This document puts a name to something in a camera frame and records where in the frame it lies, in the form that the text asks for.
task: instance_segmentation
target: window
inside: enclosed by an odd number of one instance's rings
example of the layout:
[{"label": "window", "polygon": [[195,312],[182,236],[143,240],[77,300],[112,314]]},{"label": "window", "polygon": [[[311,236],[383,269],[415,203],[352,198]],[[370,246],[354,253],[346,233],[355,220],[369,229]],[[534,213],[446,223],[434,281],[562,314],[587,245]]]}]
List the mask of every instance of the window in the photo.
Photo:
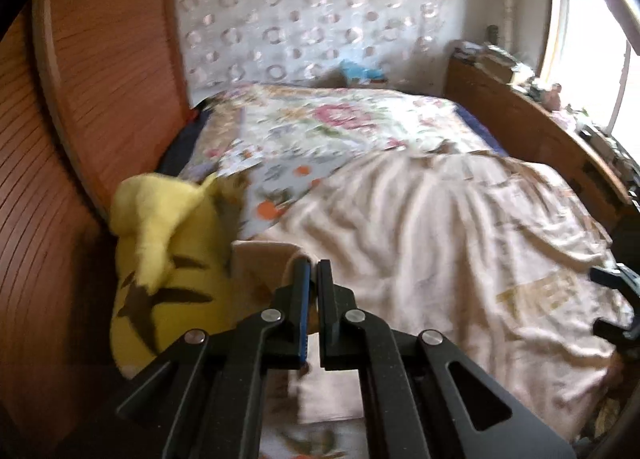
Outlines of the window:
[{"label": "window", "polygon": [[640,162],[640,57],[604,0],[559,0],[557,20],[543,78]]}]

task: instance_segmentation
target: patterned wallpaper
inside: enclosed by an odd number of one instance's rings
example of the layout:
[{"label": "patterned wallpaper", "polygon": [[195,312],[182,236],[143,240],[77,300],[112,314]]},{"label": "patterned wallpaper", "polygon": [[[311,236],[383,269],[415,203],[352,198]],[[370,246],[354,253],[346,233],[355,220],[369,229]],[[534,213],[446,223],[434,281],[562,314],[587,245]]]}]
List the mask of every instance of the patterned wallpaper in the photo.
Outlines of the patterned wallpaper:
[{"label": "patterned wallpaper", "polygon": [[239,81],[332,84],[341,60],[428,92],[428,73],[444,70],[431,62],[460,37],[446,31],[451,1],[177,0],[191,102]]}]

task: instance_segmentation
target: wooden furniture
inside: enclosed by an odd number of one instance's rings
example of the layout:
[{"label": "wooden furniture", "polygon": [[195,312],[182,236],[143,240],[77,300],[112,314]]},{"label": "wooden furniture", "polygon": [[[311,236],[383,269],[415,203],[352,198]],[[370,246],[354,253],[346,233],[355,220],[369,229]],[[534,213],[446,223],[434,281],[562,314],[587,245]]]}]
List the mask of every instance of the wooden furniture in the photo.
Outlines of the wooden furniture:
[{"label": "wooden furniture", "polygon": [[111,195],[149,172],[190,117],[174,0],[33,0],[47,108],[106,218]]},{"label": "wooden furniture", "polygon": [[122,381],[97,212],[185,123],[173,6],[33,0],[0,39],[0,403],[40,455]]},{"label": "wooden furniture", "polygon": [[555,168],[587,210],[612,230],[631,204],[625,185],[580,137],[533,100],[484,70],[451,58],[444,96],[468,109],[510,156]]}]

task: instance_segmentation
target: dark blue blanket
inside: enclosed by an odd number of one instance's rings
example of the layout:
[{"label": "dark blue blanket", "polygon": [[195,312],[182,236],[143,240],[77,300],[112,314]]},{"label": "dark blue blanket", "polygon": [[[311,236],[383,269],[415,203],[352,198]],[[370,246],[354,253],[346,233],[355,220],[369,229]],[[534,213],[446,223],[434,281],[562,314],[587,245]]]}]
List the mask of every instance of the dark blue blanket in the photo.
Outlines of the dark blue blanket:
[{"label": "dark blue blanket", "polygon": [[195,118],[186,124],[178,135],[175,136],[171,145],[166,149],[160,158],[156,172],[165,176],[178,177],[178,174],[189,163],[193,147],[200,135],[200,131],[204,128],[209,119],[209,111],[199,111]]},{"label": "dark blue blanket", "polygon": [[456,112],[458,113],[458,116],[460,116],[460,118],[465,120],[465,123],[469,126],[469,128],[478,136],[480,136],[489,147],[495,150],[495,152],[497,152],[501,156],[509,155],[507,151],[504,150],[498,143],[498,140],[496,140],[492,136],[491,132],[489,132],[489,129],[482,125],[482,123],[480,123],[478,119],[469,111],[467,111],[462,105],[456,104]]}]

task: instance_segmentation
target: bolt head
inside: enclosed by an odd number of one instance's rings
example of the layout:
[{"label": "bolt head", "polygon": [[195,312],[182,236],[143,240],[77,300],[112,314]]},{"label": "bolt head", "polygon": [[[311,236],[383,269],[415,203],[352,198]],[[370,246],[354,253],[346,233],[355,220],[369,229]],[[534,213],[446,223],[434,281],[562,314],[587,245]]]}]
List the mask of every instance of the bolt head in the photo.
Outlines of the bolt head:
[{"label": "bolt head", "polygon": [[277,322],[282,318],[282,313],[277,309],[265,309],[260,316],[265,322]]},{"label": "bolt head", "polygon": [[422,341],[427,345],[440,345],[444,337],[435,329],[428,329],[422,333]]},{"label": "bolt head", "polygon": [[350,309],[344,314],[344,317],[352,323],[358,324],[364,322],[365,314],[360,309]]},{"label": "bolt head", "polygon": [[184,341],[191,345],[200,345],[205,341],[207,334],[202,329],[191,329],[184,335]]}]

